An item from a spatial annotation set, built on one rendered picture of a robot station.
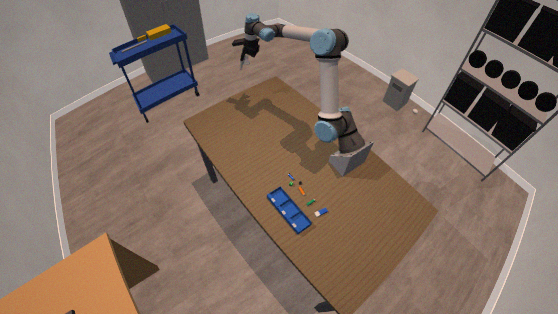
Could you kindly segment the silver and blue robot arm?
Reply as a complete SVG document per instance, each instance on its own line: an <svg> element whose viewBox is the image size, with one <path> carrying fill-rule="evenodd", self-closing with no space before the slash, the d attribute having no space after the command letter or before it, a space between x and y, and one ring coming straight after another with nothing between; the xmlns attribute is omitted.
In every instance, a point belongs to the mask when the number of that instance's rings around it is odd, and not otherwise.
<svg viewBox="0 0 558 314"><path fill-rule="evenodd" d="M318 113L317 125L314 126L316 136L326 143L338 138L339 151L342 154L362 148L365 141L357 130L349 107L339 109L338 61L341 59L341 52L348 46L347 34L340 29L265 25L259 20L258 14L246 15L245 39L252 41L258 36L269 42L274 37L283 37L310 42L310 48L319 61L320 71L321 111ZM234 40L232 46L248 44L244 38Z"/></svg>

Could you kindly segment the blue rack of bins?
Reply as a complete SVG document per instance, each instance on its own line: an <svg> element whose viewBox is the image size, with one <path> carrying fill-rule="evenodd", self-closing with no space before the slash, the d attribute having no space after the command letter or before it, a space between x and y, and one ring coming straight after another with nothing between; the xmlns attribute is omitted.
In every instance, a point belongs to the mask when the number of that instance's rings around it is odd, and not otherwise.
<svg viewBox="0 0 558 314"><path fill-rule="evenodd" d="M300 234L306 228L311 226L312 222L281 188L281 186L267 194L267 198L297 234Z"/></svg>

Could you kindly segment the white and blue eraser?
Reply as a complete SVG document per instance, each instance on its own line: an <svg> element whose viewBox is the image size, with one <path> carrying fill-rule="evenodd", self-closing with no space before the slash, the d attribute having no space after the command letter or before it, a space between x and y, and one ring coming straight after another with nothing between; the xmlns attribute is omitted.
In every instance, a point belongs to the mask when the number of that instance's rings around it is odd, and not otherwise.
<svg viewBox="0 0 558 314"><path fill-rule="evenodd" d="M328 211L327 211L327 209L326 209L326 207L325 207L325 208L323 208L323 209L321 209L321 210L315 212L315 216L318 217L318 216L320 216L320 215L322 215L322 214L325 214L325 213L327 213L327 212L328 212Z"/></svg>

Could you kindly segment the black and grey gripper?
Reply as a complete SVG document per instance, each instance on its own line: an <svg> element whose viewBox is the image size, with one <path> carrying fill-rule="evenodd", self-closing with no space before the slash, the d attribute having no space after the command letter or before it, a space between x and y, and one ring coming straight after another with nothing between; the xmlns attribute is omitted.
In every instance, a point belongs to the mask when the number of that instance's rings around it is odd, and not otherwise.
<svg viewBox="0 0 558 314"><path fill-rule="evenodd" d="M246 40L245 38L244 38L244 40L246 42L249 41L249 40ZM249 65L250 64L250 61L248 60L248 55L250 55L251 57L255 57L256 54L259 52L259 46L260 46L260 45L258 45L259 38L256 38L255 40L252 40L252 41L249 41L250 43L245 44L244 47L243 47L242 54L241 54L241 59L240 59L240 70L242 70L243 65ZM252 53L252 52L254 52L254 53ZM248 55L245 55L245 54L248 54Z"/></svg>

